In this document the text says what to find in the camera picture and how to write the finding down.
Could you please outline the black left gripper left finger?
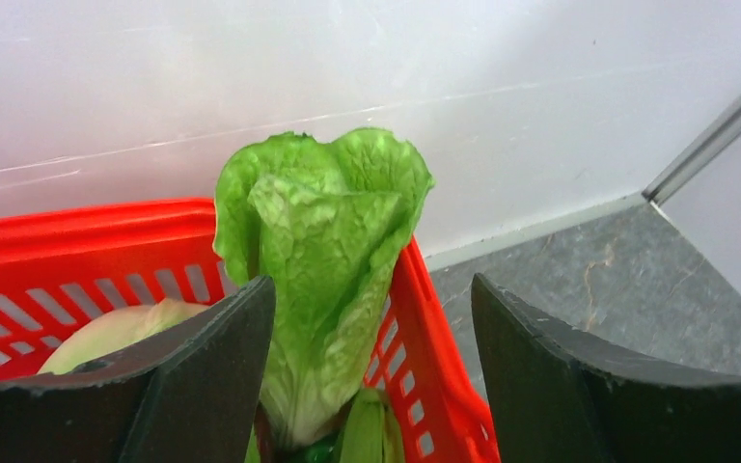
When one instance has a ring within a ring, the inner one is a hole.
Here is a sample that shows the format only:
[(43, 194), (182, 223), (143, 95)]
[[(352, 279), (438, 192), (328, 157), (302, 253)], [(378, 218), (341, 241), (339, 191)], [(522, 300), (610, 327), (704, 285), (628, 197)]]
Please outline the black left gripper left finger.
[(275, 310), (271, 279), (74, 372), (0, 381), (0, 462), (240, 462)]

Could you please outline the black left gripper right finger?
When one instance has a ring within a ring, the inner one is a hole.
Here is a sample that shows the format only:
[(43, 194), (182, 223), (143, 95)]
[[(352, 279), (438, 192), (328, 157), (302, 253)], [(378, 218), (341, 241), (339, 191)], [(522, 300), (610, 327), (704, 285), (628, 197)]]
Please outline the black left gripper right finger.
[(630, 350), (482, 274), (471, 309), (505, 462), (741, 462), (741, 376)]

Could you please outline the white radish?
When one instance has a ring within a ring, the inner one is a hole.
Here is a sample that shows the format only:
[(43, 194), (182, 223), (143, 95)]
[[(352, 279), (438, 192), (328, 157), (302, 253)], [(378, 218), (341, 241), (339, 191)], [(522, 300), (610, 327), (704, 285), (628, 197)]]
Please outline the white radish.
[(104, 313), (67, 338), (38, 374), (66, 374), (79, 365), (156, 335), (208, 309), (207, 305), (166, 298)]

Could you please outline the green romaine lettuce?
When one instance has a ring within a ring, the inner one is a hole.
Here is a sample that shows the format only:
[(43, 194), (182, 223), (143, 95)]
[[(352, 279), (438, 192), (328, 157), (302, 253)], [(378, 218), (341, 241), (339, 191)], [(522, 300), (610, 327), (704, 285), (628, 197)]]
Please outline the green romaine lettuce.
[(275, 286), (260, 400), (279, 448), (328, 434), (362, 386), (398, 256), (434, 183), (413, 144), (373, 127), (329, 143), (284, 132), (224, 165), (214, 252), (235, 284), (267, 276)]

